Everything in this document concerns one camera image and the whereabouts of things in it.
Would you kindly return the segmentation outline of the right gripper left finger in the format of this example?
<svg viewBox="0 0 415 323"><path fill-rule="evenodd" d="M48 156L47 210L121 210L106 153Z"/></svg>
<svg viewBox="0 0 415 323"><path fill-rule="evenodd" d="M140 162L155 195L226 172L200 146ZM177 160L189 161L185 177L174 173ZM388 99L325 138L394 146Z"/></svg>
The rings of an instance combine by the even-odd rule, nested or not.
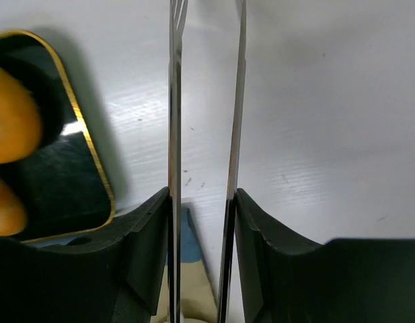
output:
<svg viewBox="0 0 415 323"><path fill-rule="evenodd" d="M148 322L167 253L169 190L65 245L0 238L0 322Z"/></svg>

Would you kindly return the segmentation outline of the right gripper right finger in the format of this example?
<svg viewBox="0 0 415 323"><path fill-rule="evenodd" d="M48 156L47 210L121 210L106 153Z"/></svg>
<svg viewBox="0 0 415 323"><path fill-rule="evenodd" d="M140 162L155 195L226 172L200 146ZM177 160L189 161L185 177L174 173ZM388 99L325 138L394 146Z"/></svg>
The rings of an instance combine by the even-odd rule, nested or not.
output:
<svg viewBox="0 0 415 323"><path fill-rule="evenodd" d="M235 200L246 322L415 322L415 239L318 244Z"/></svg>

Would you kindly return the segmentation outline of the striped croissant bread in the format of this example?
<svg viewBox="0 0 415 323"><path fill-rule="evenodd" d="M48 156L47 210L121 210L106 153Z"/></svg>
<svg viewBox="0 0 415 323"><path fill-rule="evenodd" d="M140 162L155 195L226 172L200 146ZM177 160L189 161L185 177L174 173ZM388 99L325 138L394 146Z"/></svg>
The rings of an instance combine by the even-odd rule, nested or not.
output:
<svg viewBox="0 0 415 323"><path fill-rule="evenodd" d="M0 179L0 237L21 233L27 222L28 217L22 202Z"/></svg>

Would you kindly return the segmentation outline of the metal tongs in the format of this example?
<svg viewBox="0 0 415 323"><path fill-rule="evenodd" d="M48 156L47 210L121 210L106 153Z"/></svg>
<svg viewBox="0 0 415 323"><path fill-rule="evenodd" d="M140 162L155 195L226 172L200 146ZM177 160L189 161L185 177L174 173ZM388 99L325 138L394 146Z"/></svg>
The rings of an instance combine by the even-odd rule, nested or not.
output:
<svg viewBox="0 0 415 323"><path fill-rule="evenodd" d="M170 1L169 3L169 67L168 67L168 188L172 202L172 214L168 220L168 289L169 320L180 321L181 303L181 179L182 179L182 107L181 107L181 71L182 37L186 23L188 2ZM223 242L221 251L221 274L219 279L218 322L227 322L229 317L229 296L231 291L231 273L235 235L235 216L237 181L239 171L239 152L243 117L243 99L246 80L246 35L247 5L237 2L239 14L239 47L235 86L235 103L231 149L227 179Z"/></svg>

